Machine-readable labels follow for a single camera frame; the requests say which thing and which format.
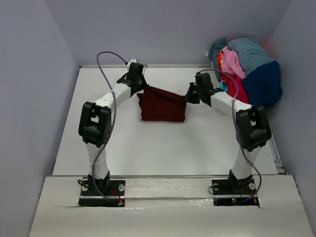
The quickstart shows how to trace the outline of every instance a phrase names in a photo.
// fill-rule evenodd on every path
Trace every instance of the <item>navy blue cloth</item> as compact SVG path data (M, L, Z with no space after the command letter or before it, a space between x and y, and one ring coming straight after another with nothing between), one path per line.
M283 94L279 63L273 61L258 67L242 79L241 84L249 104L273 107Z
M221 51L222 48L227 46L226 37L221 37L216 40L216 42L212 45L210 50L208 51L208 59L213 63L213 68L218 69L216 55ZM221 76L221 73L215 72L217 80Z

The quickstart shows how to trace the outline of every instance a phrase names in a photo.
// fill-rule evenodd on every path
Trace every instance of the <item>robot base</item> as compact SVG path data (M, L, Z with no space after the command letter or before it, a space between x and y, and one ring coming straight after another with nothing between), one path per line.
M230 171L228 179L212 179L212 188L215 206L254 205L259 206L256 196L256 186L253 176L237 180Z
M112 191L108 189L104 195L109 199L102 197L95 189L81 188L78 204L80 206L93 206L93 207L125 207L125 180L111 180L110 187L113 187L121 203L119 205L118 197L112 194Z

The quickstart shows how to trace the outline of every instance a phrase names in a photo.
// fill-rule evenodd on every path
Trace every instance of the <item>orange cloth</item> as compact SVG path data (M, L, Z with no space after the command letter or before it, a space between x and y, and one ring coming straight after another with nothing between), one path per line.
M221 55L221 52L216 54L216 60L217 60L218 70L222 70L222 55Z
M216 54L216 60L217 60L218 70L222 71L222 55L221 55L221 52ZM225 78L226 78L225 74L221 73L221 76L219 77L218 81L221 82L221 80L224 80Z

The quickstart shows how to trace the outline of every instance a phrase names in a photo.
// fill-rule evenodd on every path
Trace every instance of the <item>white platform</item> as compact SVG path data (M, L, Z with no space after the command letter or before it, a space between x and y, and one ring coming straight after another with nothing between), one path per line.
M263 176L261 207L214 207L206 178L127 179L126 207L79 207L76 177L45 180L30 237L313 237L291 176Z
M185 95L200 68L148 68L149 85ZM105 68L114 85L126 68ZM88 154L78 126L82 105L109 91L98 68L80 70L53 175L87 175ZM184 123L142 122L134 95L118 108L107 145L111 175L227 175L238 150L232 120L205 104L188 104ZM262 174L277 174L272 141L259 153Z

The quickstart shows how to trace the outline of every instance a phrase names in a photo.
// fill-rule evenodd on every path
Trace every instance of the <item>fabric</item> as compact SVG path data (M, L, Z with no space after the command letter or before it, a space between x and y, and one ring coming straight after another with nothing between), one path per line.
M223 80L226 80L226 76L224 76L225 74L222 74L223 76L221 76L220 78L219 78L219 82L221 82L221 81L223 81Z
M142 110L142 121L184 122L185 96L148 86L144 93L137 93Z
M237 75L241 79L246 77L246 74L240 66L238 55L235 51L229 50L226 46L221 50L221 57L221 68L223 72Z
M228 88L227 88L227 85L225 84L225 81L224 80L221 80L219 82L219 88L223 89L224 91L227 91Z
M216 54L216 62L217 62L218 70L222 70L222 55L221 55L221 52Z
M238 94L237 94L236 99L240 100L241 102L248 103L248 96L241 84L242 79L236 75L230 74L230 76L236 81L237 86L238 86ZM224 81L224 83L227 85L227 94L234 97L236 94L236 85L234 84L232 79L226 76L225 80L222 80L222 81Z
M275 59L269 58L255 38L239 38L228 43L228 48L237 52L239 62L246 75L258 67L270 63Z
M210 50L208 51L208 59L213 63L213 68L214 69L218 69L218 64L217 64L217 59L216 59L216 55L221 51L222 48L224 48L225 46L227 46L227 41L226 41L226 37L222 37L218 40L216 40L216 42L212 45L212 47L210 48ZM219 77L221 76L220 72L215 72L216 78L217 80L219 79Z
M273 61L258 67L241 84L248 95L249 104L273 107L283 94L279 63Z

